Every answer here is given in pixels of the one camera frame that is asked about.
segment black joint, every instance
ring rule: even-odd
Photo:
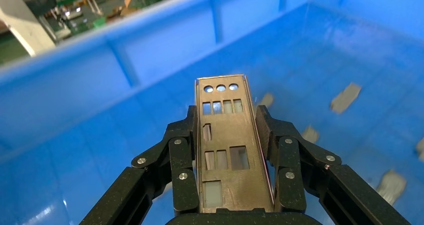
[[[195,174],[186,168],[172,170],[172,199],[175,216],[199,211]]]
[[[306,199],[300,168],[285,167],[278,171],[274,212],[306,210]]]

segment blue plastic bin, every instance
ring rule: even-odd
[[[424,224],[424,0],[167,0],[0,70],[0,224],[75,225],[194,104],[194,80],[246,74],[252,99],[342,157]],[[342,114],[331,100],[362,86]],[[143,224],[165,224],[172,192]],[[306,213],[332,224],[308,195]]]

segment screw head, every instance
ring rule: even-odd
[[[137,160],[137,163],[138,163],[138,164],[144,164],[145,162],[146,162],[146,159],[145,159],[144,157],[139,158],[139,159]]]
[[[328,155],[328,156],[326,156],[325,157],[328,161],[331,161],[331,162],[334,162],[336,159],[333,157],[333,156],[331,156],[331,155]]]
[[[295,178],[295,174],[291,171],[288,171],[285,173],[285,177],[288,179],[294,179]]]
[[[187,175],[187,173],[183,172],[183,173],[180,173],[180,174],[179,174],[178,178],[179,178],[179,179],[181,179],[181,180],[184,180],[184,179],[186,179],[188,176],[189,176],[189,175]]]

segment factory floor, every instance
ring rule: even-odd
[[[131,0],[129,7],[142,9],[160,1],[163,0]],[[88,5],[83,5],[81,7],[83,16],[72,19],[67,24],[72,32],[71,37],[94,29],[94,21],[112,14],[114,9],[124,5],[124,0],[97,0],[96,2],[100,10],[103,12],[103,15],[93,13]],[[61,29],[52,17],[47,20],[54,31]],[[5,66],[16,59],[23,58],[27,55],[28,53],[11,33],[0,35],[0,66]]]
[[[0,220],[78,224],[132,158],[185,117],[196,78],[246,74],[256,105],[271,95],[274,118],[300,132],[313,127],[316,144],[374,189],[391,170],[401,176],[406,187],[393,206],[410,223],[424,224],[424,163],[416,152],[424,137],[422,64],[421,41],[304,5],[2,164],[3,180],[17,187],[2,198],[9,206]],[[361,91],[337,114],[330,104],[350,83]],[[172,197],[170,190],[155,200],[143,224],[173,218]],[[318,199],[306,198],[306,214],[332,224]]]

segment metal scrap piece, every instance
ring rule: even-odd
[[[421,162],[424,162],[424,138],[417,143],[415,149],[418,153],[418,158],[421,160]]]
[[[309,125],[305,131],[303,131],[302,133],[302,137],[311,143],[315,143],[316,141],[318,141],[318,139],[320,138],[320,134],[314,129],[312,128],[311,125]]]
[[[386,172],[377,187],[377,193],[384,198],[390,205],[402,195],[407,186],[407,181],[393,169]]]
[[[338,114],[343,113],[358,97],[360,91],[361,87],[351,82],[349,86],[347,86],[339,95],[337,95],[331,101],[331,110]]]

